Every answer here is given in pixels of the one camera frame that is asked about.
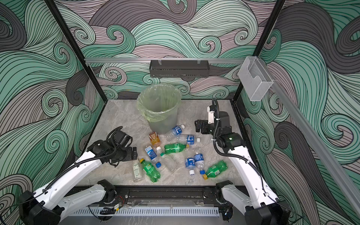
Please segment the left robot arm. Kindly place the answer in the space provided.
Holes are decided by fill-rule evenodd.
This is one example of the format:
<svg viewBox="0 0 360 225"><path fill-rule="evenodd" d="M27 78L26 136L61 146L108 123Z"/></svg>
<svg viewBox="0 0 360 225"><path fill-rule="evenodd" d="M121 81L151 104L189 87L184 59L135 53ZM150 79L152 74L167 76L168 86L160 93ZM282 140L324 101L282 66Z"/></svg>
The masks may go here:
<svg viewBox="0 0 360 225"><path fill-rule="evenodd" d="M137 149L131 147L133 138L122 131L112 130L105 140L95 141L71 166L36 191L19 196L19 215L26 225L57 225L72 213L93 203L113 204L117 191L113 184L101 180L83 191L68 195L79 181L105 163L117 167L119 163L135 160Z"/></svg>

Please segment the clear bottle white label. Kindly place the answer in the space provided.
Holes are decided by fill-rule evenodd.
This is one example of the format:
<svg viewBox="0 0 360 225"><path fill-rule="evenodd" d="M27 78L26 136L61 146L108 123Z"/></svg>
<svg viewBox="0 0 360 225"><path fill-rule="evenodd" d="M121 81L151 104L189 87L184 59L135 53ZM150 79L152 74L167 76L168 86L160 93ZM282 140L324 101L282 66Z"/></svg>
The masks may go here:
<svg viewBox="0 0 360 225"><path fill-rule="evenodd" d="M140 182L144 178L142 165L139 161L132 164L132 174L134 182Z"/></svg>

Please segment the blue label bottle white cap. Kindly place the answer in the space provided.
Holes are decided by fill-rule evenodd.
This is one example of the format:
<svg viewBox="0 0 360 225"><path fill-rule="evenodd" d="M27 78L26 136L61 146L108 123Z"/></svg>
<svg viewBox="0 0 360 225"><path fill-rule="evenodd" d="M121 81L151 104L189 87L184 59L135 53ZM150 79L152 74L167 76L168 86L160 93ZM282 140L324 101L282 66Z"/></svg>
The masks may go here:
<svg viewBox="0 0 360 225"><path fill-rule="evenodd" d="M195 135L179 135L177 136L177 142L182 144L194 145L201 142L201 139Z"/></svg>

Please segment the blue label bottle front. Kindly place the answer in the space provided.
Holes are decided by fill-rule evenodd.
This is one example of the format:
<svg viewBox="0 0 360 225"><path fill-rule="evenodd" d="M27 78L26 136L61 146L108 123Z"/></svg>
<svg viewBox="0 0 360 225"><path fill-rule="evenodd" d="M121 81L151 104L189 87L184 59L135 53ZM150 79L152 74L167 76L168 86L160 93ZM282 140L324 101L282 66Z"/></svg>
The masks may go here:
<svg viewBox="0 0 360 225"><path fill-rule="evenodd" d="M189 175L195 175L195 167L196 163L192 157L186 157L185 159L185 167L188 169Z"/></svg>

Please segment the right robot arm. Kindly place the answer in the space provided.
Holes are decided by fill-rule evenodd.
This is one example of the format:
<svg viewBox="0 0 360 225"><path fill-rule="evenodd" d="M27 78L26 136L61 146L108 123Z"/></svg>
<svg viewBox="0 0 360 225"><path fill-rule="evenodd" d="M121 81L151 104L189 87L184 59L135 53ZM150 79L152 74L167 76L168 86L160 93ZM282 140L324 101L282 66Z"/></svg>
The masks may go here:
<svg viewBox="0 0 360 225"><path fill-rule="evenodd" d="M195 121L195 129L212 135L215 151L230 158L247 190L245 194L231 182L224 181L218 184L220 197L244 215L247 225L287 225L290 205L279 200L264 181L242 136L232 131L228 113L210 111L207 120Z"/></svg>

